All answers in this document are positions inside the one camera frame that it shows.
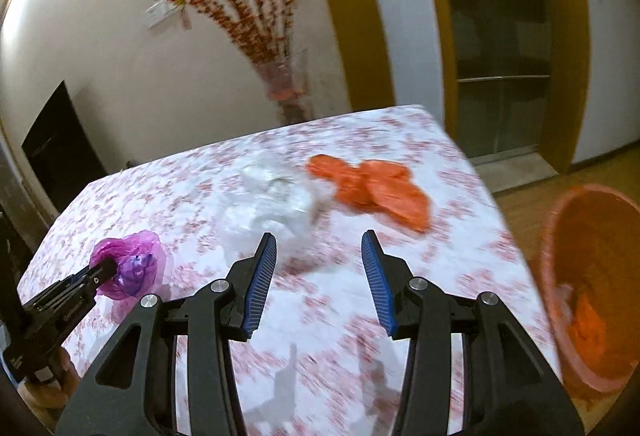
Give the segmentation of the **white wall switch plate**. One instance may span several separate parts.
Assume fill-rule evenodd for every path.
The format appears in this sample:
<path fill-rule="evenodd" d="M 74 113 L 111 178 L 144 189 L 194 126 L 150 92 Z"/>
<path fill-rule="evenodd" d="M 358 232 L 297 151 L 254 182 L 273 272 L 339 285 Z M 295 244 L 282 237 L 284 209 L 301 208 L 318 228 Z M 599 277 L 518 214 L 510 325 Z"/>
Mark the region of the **white wall switch plate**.
<path fill-rule="evenodd" d="M 145 25 L 147 28 L 157 26 L 177 11 L 175 3 L 169 0 L 158 0 L 144 12 Z"/>

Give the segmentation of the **clear glass vase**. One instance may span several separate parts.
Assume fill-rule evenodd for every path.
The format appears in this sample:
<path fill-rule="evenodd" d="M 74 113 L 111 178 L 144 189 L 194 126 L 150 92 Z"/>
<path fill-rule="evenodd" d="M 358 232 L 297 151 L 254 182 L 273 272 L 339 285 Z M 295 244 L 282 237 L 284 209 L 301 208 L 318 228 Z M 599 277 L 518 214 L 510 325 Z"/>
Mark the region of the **clear glass vase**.
<path fill-rule="evenodd" d="M 255 66 L 266 98 L 274 104 L 281 126 L 314 119 L 308 78 L 307 50 Z"/>

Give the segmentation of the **wooden glass door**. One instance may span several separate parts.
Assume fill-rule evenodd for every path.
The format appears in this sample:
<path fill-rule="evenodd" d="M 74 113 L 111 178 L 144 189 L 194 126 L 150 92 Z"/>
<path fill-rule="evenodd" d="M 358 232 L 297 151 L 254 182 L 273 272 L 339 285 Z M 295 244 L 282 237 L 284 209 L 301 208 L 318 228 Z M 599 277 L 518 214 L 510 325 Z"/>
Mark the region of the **wooden glass door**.
<path fill-rule="evenodd" d="M 585 113 L 587 0 L 434 0 L 445 128 L 477 162 L 538 153 L 570 169 Z"/>

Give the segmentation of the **purple plastic bag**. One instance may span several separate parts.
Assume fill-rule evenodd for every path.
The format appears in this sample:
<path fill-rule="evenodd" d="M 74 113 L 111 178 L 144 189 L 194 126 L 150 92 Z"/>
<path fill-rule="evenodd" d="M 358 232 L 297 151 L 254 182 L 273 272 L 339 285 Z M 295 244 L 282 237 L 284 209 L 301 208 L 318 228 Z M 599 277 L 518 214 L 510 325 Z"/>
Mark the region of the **purple plastic bag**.
<path fill-rule="evenodd" d="M 160 237 L 142 230 L 126 237 L 108 237 L 93 248 L 90 266 L 111 258 L 116 263 L 114 277 L 98 287 L 98 294 L 112 300 L 139 299 L 162 281 L 166 255 Z"/>

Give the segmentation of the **orange plastic bag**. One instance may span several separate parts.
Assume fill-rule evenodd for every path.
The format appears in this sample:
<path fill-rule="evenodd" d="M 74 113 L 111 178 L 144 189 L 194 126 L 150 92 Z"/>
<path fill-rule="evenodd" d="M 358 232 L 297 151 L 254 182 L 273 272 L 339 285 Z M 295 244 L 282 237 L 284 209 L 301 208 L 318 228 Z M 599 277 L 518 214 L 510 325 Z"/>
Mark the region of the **orange plastic bag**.
<path fill-rule="evenodd" d="M 379 211 L 401 226 L 424 233 L 430 227 L 431 201 L 412 182 L 406 166 L 383 159 L 366 159 L 350 165 L 344 159 L 318 154 L 308 159 L 311 176 L 335 187 L 335 200 L 360 211 Z"/>

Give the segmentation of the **clear white plastic bag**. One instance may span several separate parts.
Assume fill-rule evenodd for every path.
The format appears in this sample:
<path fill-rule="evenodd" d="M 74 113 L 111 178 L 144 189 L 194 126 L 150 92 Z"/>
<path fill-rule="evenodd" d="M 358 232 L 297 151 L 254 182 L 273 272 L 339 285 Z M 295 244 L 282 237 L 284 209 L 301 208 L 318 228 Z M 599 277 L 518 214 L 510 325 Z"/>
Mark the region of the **clear white plastic bag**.
<path fill-rule="evenodd" d="M 253 254 L 266 232 L 276 238 L 279 259 L 310 245 L 332 185 L 267 155 L 242 164 L 236 175 L 239 185 L 221 196 L 217 216 L 218 241 L 228 261 Z"/>

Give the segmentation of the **floral white tablecloth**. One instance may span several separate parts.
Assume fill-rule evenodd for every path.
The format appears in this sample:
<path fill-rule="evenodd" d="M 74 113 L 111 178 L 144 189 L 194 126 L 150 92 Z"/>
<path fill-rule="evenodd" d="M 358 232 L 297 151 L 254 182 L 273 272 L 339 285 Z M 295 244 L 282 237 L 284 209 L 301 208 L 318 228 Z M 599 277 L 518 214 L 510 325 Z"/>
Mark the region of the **floral white tablecloth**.
<path fill-rule="evenodd" d="M 58 216 L 17 289 L 29 299 L 89 263 L 96 243 L 142 230 L 167 257 L 160 295 L 188 296 L 221 278 L 240 252 L 224 248 L 224 204 L 254 159 L 297 167 L 328 154 L 351 164 L 408 166 L 431 201 L 417 234 L 386 216 L 336 204 L 310 242 L 278 248 L 278 264 L 249 342 L 232 346 L 245 423 L 253 435 L 386 435 L 408 345 L 378 324 L 360 258 L 363 232 L 449 294 L 495 292 L 549 364 L 559 362 L 544 306 L 497 204 L 472 165 L 419 105 L 352 113 L 205 145 L 91 183 Z"/>

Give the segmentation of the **black television screen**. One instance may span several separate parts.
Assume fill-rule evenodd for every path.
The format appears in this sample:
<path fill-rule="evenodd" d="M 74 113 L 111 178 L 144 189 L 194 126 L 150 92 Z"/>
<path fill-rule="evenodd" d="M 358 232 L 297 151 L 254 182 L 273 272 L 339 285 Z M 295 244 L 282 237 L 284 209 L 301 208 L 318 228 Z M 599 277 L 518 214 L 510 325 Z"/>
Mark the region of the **black television screen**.
<path fill-rule="evenodd" d="M 43 105 L 22 149 L 59 213 L 89 183 L 107 175 L 81 126 L 64 81 Z"/>

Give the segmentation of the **orange trash inside bin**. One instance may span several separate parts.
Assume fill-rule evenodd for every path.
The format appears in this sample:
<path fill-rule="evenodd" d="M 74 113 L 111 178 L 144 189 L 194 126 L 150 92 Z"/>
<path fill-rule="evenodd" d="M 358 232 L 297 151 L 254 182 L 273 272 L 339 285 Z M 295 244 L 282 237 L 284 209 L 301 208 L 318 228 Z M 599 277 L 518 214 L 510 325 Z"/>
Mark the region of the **orange trash inside bin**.
<path fill-rule="evenodd" d="M 582 362 L 595 371 L 603 366 L 611 347 L 611 333 L 604 316 L 605 294 L 588 284 L 568 283 L 560 286 L 559 294 L 570 342 Z"/>

